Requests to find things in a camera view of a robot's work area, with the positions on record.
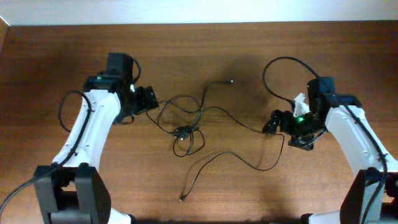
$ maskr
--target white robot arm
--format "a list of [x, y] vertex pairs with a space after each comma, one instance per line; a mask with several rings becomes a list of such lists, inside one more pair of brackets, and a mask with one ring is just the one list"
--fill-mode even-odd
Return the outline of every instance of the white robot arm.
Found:
[[[89, 77], [84, 93], [77, 92], [83, 101], [66, 143], [52, 166], [39, 166], [35, 172], [35, 176], [44, 175], [35, 182], [35, 189], [45, 224], [134, 223], [132, 215], [111, 208], [111, 197], [98, 174], [111, 126], [128, 116], [134, 120], [133, 115], [159, 106], [151, 86], [134, 87], [137, 79], [132, 79], [133, 63], [140, 73], [132, 57], [109, 54], [106, 71]], [[75, 184], [76, 191], [63, 191], [62, 187], [70, 183]]]
[[[117, 93], [110, 93], [108, 90], [91, 90], [84, 94], [91, 102], [93, 112], [76, 149], [75, 156], [71, 157], [64, 167], [78, 167], [82, 163], [87, 163], [89, 166], [95, 167], [96, 170], [100, 170], [102, 150], [111, 125], [120, 112], [120, 100]], [[53, 162], [59, 164], [67, 157], [83, 126], [87, 108], [87, 102], [82, 99], [81, 109], [70, 135], [61, 151], [55, 156]], [[131, 224], [131, 217], [112, 208], [108, 224], [119, 223]]]
[[[365, 118], [364, 110], [356, 106], [349, 106], [349, 108], [358, 118], [361, 119], [366, 129], [372, 134], [373, 138], [379, 144], [382, 153], [385, 155], [388, 171], [398, 172], [398, 162], [386, 150], [386, 148], [375, 135], [374, 131], [371, 129], [368, 121]], [[344, 106], [331, 108], [326, 117], [325, 125], [327, 130], [331, 132], [338, 141], [351, 169], [353, 170], [354, 176], [357, 176], [360, 170], [367, 170], [371, 167], [376, 168], [380, 172], [383, 171], [376, 148], [364, 133], [363, 129], [356, 124], [356, 121], [348, 113]], [[373, 192], [376, 188], [376, 185], [377, 184], [374, 183], [372, 186], [369, 186], [369, 191]], [[370, 197], [366, 197], [367, 200], [364, 200], [363, 204], [367, 204], [369, 202], [369, 198]], [[369, 222], [376, 222], [379, 220], [382, 197], [378, 197], [373, 204], [373, 210], [375, 212], [373, 212], [372, 215], [368, 215], [367, 220]], [[314, 214], [309, 216], [308, 220], [310, 224], [339, 224], [340, 210], [330, 213]]]

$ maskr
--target white wall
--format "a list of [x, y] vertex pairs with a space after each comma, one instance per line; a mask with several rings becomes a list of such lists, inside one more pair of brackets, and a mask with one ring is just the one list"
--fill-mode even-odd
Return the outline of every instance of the white wall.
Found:
[[397, 20], [398, 0], [0, 0], [10, 25]]

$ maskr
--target black cable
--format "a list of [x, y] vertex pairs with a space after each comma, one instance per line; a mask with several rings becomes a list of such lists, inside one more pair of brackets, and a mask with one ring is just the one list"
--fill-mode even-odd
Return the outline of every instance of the black cable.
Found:
[[[266, 87], [266, 89], [267, 89], [272, 95], [274, 95], [274, 96], [276, 96], [276, 97], [278, 97], [278, 98], [280, 98], [280, 99], [286, 100], [286, 101], [288, 101], [288, 102], [291, 104], [291, 103], [292, 103], [291, 100], [286, 99], [286, 98], [284, 98], [284, 97], [281, 97], [281, 96], [279, 96], [279, 95], [276, 95], [274, 92], [272, 92], [272, 91], [269, 89], [269, 87], [267, 86], [267, 83], [266, 83], [266, 80], [265, 80], [265, 74], [266, 74], [267, 68], [268, 68], [272, 63], [274, 63], [275, 61], [281, 60], [281, 59], [289, 59], [289, 60], [296, 61], [296, 62], [300, 63], [301, 65], [303, 65], [305, 68], [307, 68], [316, 78], [320, 78], [320, 76], [319, 76], [310, 66], [308, 66], [306, 63], [304, 63], [303, 61], [301, 61], [301, 60], [299, 60], [299, 59], [297, 59], [297, 58], [294, 58], [294, 57], [286, 57], [286, 56], [283, 56], [283, 57], [277, 57], [277, 58], [271, 60], [271, 61], [266, 65], [266, 67], [264, 68], [264, 71], [263, 71], [263, 73], [262, 73], [262, 80], [263, 80], [263, 82], [264, 82], [264, 86]], [[330, 92], [333, 92], [333, 90], [330, 88], [330, 86], [328, 86], [328, 84], [327, 84], [323, 79], [320, 79], [320, 80], [321, 80], [321, 82], [323, 82], [323, 84], [328, 88], [328, 90], [329, 90]], [[383, 184], [386, 182], [386, 179], [387, 179], [387, 172], [388, 172], [388, 170], [387, 170], [387, 162], [386, 162], [385, 155], [383, 155], [383, 153], [382, 153], [382, 151], [381, 151], [381, 148], [380, 148], [379, 144], [376, 142], [375, 138], [372, 136], [372, 134], [369, 132], [369, 130], [365, 127], [365, 125], [362, 123], [362, 121], [352, 112], [352, 110], [351, 110], [346, 104], [344, 104], [344, 103], [342, 102], [342, 100], [341, 100], [337, 95], [333, 95], [333, 96], [336, 98], [336, 100], [339, 102], [339, 104], [341, 104], [341, 105], [343, 105], [343, 106], [345, 107], [345, 109], [346, 109], [346, 110], [348, 111], [348, 113], [353, 117], [353, 119], [355, 120], [355, 122], [356, 122], [357, 124], [360, 125], [360, 127], [361, 127], [362, 130], [365, 132], [365, 134], [367, 135], [367, 137], [371, 140], [371, 142], [373, 143], [373, 145], [374, 145], [374, 147], [375, 147], [377, 153], [379, 154], [380, 161], [381, 161], [381, 164], [382, 164], [382, 167], [383, 167], [383, 172], [382, 172], [382, 175], [381, 175], [381, 179], [380, 179], [380, 181], [379, 181], [379, 184], [377, 185], [377, 187], [376, 187], [374, 193], [372, 194], [371, 198], [369, 199], [369, 202], [368, 202], [368, 204], [366, 205], [364, 214], [363, 214], [363, 216], [362, 216], [361, 224], [365, 224], [365, 223], [366, 223], [366, 217], [367, 217], [367, 215], [368, 215], [368, 213], [369, 213], [369, 210], [370, 210], [370, 208], [371, 208], [371, 206], [372, 206], [374, 200], [376, 199], [377, 195], [380, 193]]]
[[91, 109], [91, 103], [90, 103], [89, 99], [87, 98], [87, 96], [86, 96], [84, 93], [82, 93], [82, 92], [80, 92], [80, 91], [71, 90], [71, 91], [67, 92], [67, 93], [62, 97], [60, 106], [59, 106], [59, 108], [58, 108], [58, 120], [60, 121], [61, 127], [62, 127], [64, 130], [66, 130], [68, 133], [70, 133], [70, 130], [64, 125], [64, 123], [63, 123], [63, 121], [62, 121], [61, 113], [62, 113], [63, 105], [65, 104], [65, 100], [66, 100], [70, 95], [72, 95], [72, 94], [77, 94], [77, 95], [80, 95], [81, 97], [83, 97], [83, 98], [85, 99], [85, 101], [87, 102], [88, 108]]
[[64, 160], [63, 160], [61, 163], [57, 164], [52, 170], [50, 170], [50, 171], [48, 171], [48, 172], [46, 172], [46, 173], [37, 175], [37, 176], [31, 178], [30, 180], [28, 180], [27, 182], [24, 182], [23, 184], [21, 184], [20, 186], [18, 186], [16, 189], [14, 189], [14, 190], [4, 199], [3, 203], [2, 203], [1, 206], [0, 206], [0, 221], [1, 221], [1, 215], [2, 215], [2, 213], [3, 213], [3, 211], [4, 211], [5, 207], [6, 207], [6, 205], [11, 201], [11, 199], [12, 199], [15, 195], [17, 195], [17, 194], [18, 194], [21, 190], [23, 190], [24, 188], [26, 188], [26, 187], [28, 187], [28, 186], [30, 186], [30, 185], [36, 183], [36, 182], [37, 182], [38, 180], [40, 180], [42, 177], [44, 177], [44, 176], [46, 176], [46, 175], [50, 175], [50, 174], [52, 174], [53, 172], [57, 171], [59, 168], [61, 168], [63, 165], [65, 165], [65, 164], [70, 160], [70, 158], [76, 153], [76, 149], [77, 149], [77, 147], [78, 147], [78, 145], [79, 145], [79, 143], [80, 143], [81, 137], [83, 136], [83, 133], [84, 133], [84, 131], [85, 131], [85, 129], [86, 129], [86, 125], [87, 125], [88, 120], [89, 120], [89, 118], [90, 118], [90, 114], [91, 114], [91, 112], [94, 112], [94, 111], [91, 109], [90, 101], [88, 100], [87, 96], [86, 96], [84, 93], [82, 93], [82, 92], [80, 92], [80, 91], [72, 90], [72, 91], [69, 91], [68, 93], [66, 93], [65, 96], [64, 96], [64, 97], [62, 98], [62, 100], [61, 100], [60, 107], [59, 107], [59, 110], [60, 110], [60, 111], [58, 112], [58, 118], [59, 118], [59, 119], [60, 119], [60, 114], [61, 114], [62, 106], [63, 106], [63, 104], [64, 104], [64, 102], [65, 102], [65, 100], [66, 100], [66, 97], [69, 96], [69, 95], [71, 95], [72, 93], [81, 95], [81, 96], [86, 100], [87, 105], [88, 105], [87, 115], [86, 115], [86, 118], [85, 118], [85, 120], [84, 120], [84, 122], [83, 122], [83, 126], [82, 126], [81, 129], [80, 129], [80, 132], [79, 132], [79, 135], [78, 135], [78, 137], [77, 137], [77, 139], [76, 139], [75, 144], [74, 144], [73, 147], [70, 149], [70, 151], [69, 151], [69, 153], [68, 153], [68, 156], [67, 156], [66, 158], [64, 158]]
[[136, 59], [133, 58], [132, 61], [137, 65], [138, 68], [138, 75], [136, 78], [132, 80], [132, 84], [135, 84], [138, 81], [139, 77], [141, 76], [142, 68]]
[[[159, 114], [157, 115], [156, 119], [153, 119], [149, 116], [149, 113], [146, 112], [147, 117], [156, 125], [158, 126], [161, 130], [163, 130], [165, 133], [167, 134], [172, 134], [175, 137], [175, 141], [173, 143], [173, 152], [176, 156], [178, 157], [185, 157], [185, 156], [189, 156], [192, 155], [193, 153], [198, 152], [199, 150], [203, 149], [205, 147], [205, 137], [203, 136], [203, 133], [199, 130], [199, 127], [196, 127], [197, 122], [193, 123], [192, 125], [186, 125], [186, 126], [180, 126], [177, 127], [176, 129], [174, 129], [173, 131], [168, 131], [166, 129], [164, 129], [161, 125], [160, 125], [160, 117], [163, 115], [163, 112], [165, 111], [166, 107], [168, 105], [172, 105], [175, 106], [176, 108], [180, 109], [181, 111], [183, 111], [184, 113], [189, 113], [189, 114], [194, 114], [197, 112], [202, 111], [204, 102], [205, 102], [205, 97], [206, 97], [206, 93], [209, 89], [210, 86], [212, 86], [212, 84], [232, 84], [233, 81], [232, 80], [228, 80], [228, 81], [212, 81], [209, 82], [207, 84], [207, 86], [205, 87], [205, 90], [203, 91], [203, 95], [202, 95], [202, 99], [201, 99], [201, 103], [199, 103], [199, 101], [194, 97], [194, 96], [190, 96], [190, 95], [176, 95], [171, 97], [171, 99], [166, 100], [166, 101], [160, 101], [159, 103], [164, 103], [164, 107], [160, 110]], [[188, 98], [191, 99], [197, 106], [197, 109], [195, 110], [188, 110], [182, 106], [179, 106], [178, 104], [174, 103], [175, 100], [181, 99], [181, 98]], [[194, 145], [194, 132], [198, 131], [200, 133], [200, 135], [202, 136], [203, 139], [203, 144], [196, 150], [193, 150], [193, 145]], [[186, 153], [184, 155], [178, 155], [175, 152], [175, 145], [178, 141], [184, 140], [187, 137], [190, 137], [190, 143], [189, 143], [189, 147], [186, 150]]]
[[230, 151], [221, 152], [221, 153], [217, 154], [215, 157], [211, 158], [209, 161], [207, 161], [207, 162], [199, 169], [198, 174], [197, 174], [197, 176], [195, 177], [195, 180], [193, 181], [190, 190], [188, 191], [188, 193], [186, 193], [185, 195], [183, 195], [183, 196], [180, 197], [180, 202], [183, 202], [183, 201], [188, 197], [188, 195], [191, 193], [191, 191], [193, 190], [193, 187], [195, 186], [195, 184], [196, 184], [196, 182], [197, 182], [197, 180], [198, 180], [198, 177], [199, 177], [199, 175], [200, 175], [200, 172], [205, 168], [205, 166], [206, 166], [207, 164], [211, 163], [213, 160], [215, 160], [215, 159], [216, 159], [217, 157], [219, 157], [220, 155], [223, 155], [223, 154], [231, 154], [232, 156], [237, 157], [240, 161], [244, 162], [244, 163], [245, 163], [246, 165], [248, 165], [250, 168], [255, 169], [255, 170], [258, 170], [258, 171], [264, 172], [264, 171], [269, 171], [269, 170], [273, 169], [273, 168], [278, 164], [278, 162], [279, 162], [280, 156], [282, 155], [282, 151], [283, 151], [283, 148], [284, 148], [284, 143], [285, 143], [285, 136], [284, 136], [283, 134], [274, 134], [274, 135], [282, 136], [282, 146], [280, 147], [280, 152], [279, 152], [279, 155], [278, 155], [277, 160], [275, 161], [274, 165], [272, 165], [270, 168], [259, 169], [259, 168], [255, 167], [255, 166], [251, 165], [249, 162], [245, 161], [242, 157], [240, 157], [239, 155], [237, 155], [237, 154], [234, 153], [234, 152], [230, 152]]
[[243, 124], [242, 122], [238, 121], [238, 120], [237, 120], [234, 116], [232, 116], [228, 111], [226, 111], [224, 108], [221, 108], [221, 107], [219, 107], [219, 106], [209, 106], [209, 107], [203, 109], [202, 111], [200, 111], [200, 113], [198, 113], [197, 116], [196, 116], [196, 118], [194, 119], [193, 125], [196, 126], [196, 125], [199, 123], [199, 121], [201, 120], [201, 118], [203, 117], [203, 114], [204, 114], [206, 111], [210, 110], [210, 109], [219, 109], [219, 110], [223, 111], [224, 113], [226, 113], [232, 120], [234, 120], [235, 122], [237, 122], [240, 126], [246, 128], [246, 129], [248, 129], [248, 130], [250, 130], [250, 131], [253, 131], [253, 132], [255, 132], [255, 133], [263, 134], [262, 131], [258, 131], [258, 130], [252, 129], [252, 128], [250, 128], [249, 126], [246, 126], [246, 125]]

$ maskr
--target black mount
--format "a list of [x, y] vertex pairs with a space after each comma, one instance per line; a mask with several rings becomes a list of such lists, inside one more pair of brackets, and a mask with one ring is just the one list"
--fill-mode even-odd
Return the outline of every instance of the black mount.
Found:
[[83, 86], [84, 92], [108, 90], [110, 93], [118, 94], [121, 109], [113, 124], [123, 123], [123, 119], [128, 116], [134, 121], [134, 115], [159, 107], [151, 86], [135, 87], [134, 92], [131, 91], [131, 85], [134, 86], [141, 75], [141, 68], [139, 67], [138, 76], [133, 79], [132, 68], [134, 63], [139, 67], [137, 61], [129, 55], [109, 53], [106, 70], [99, 72], [97, 76], [89, 77]]
[[[57, 166], [38, 166], [35, 176]], [[62, 187], [75, 183], [76, 191]], [[35, 184], [45, 224], [107, 224], [111, 213], [111, 196], [95, 167], [87, 163], [59, 170], [40, 178]]]
[[[381, 180], [382, 173], [375, 168], [360, 170], [340, 208], [341, 224], [361, 223], [366, 205]], [[383, 203], [384, 188], [392, 202]], [[396, 223], [398, 220], [398, 173], [389, 173], [386, 184], [369, 209], [366, 223]]]

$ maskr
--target cable connector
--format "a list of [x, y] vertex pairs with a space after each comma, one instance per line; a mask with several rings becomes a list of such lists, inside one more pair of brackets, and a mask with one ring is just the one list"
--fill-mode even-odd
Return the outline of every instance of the cable connector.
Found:
[[181, 126], [175, 129], [174, 137], [179, 138], [181, 141], [186, 139], [192, 132], [198, 131], [199, 127], [192, 127], [189, 125]]
[[234, 83], [234, 80], [228, 80], [228, 81], [219, 81], [219, 83], [224, 83], [224, 84], [228, 84], [228, 85], [230, 85], [230, 84], [233, 84], [233, 83]]
[[180, 202], [183, 202], [186, 199], [187, 195], [183, 195], [180, 197]]

